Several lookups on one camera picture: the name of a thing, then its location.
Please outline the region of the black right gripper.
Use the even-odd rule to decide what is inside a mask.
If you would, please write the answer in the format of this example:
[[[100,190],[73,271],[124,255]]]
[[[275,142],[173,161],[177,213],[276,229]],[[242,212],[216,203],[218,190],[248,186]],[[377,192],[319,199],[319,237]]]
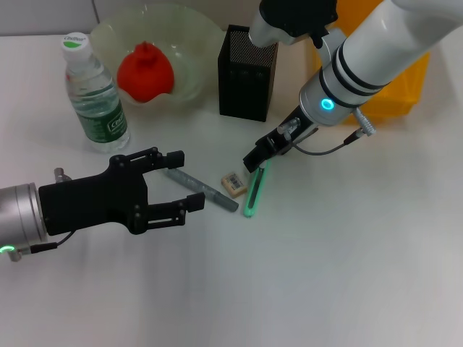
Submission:
[[[300,106],[296,107],[281,126],[289,123],[290,127],[279,133],[275,128],[272,132],[266,135],[266,138],[261,138],[255,143],[255,147],[244,158],[243,163],[249,173],[253,173],[264,161],[276,156],[285,155],[292,146],[292,143],[309,134],[316,128]]]

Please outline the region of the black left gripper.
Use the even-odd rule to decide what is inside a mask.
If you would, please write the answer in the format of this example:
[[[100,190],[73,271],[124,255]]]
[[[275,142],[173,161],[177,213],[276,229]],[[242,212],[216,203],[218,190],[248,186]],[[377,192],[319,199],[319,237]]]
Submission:
[[[38,193],[46,231],[56,236],[104,223],[120,223],[138,235],[183,226],[187,213],[204,208],[205,194],[148,205],[143,177],[147,172],[183,165],[183,151],[163,155],[157,147],[151,147],[111,157],[108,168],[98,175],[42,186]]]

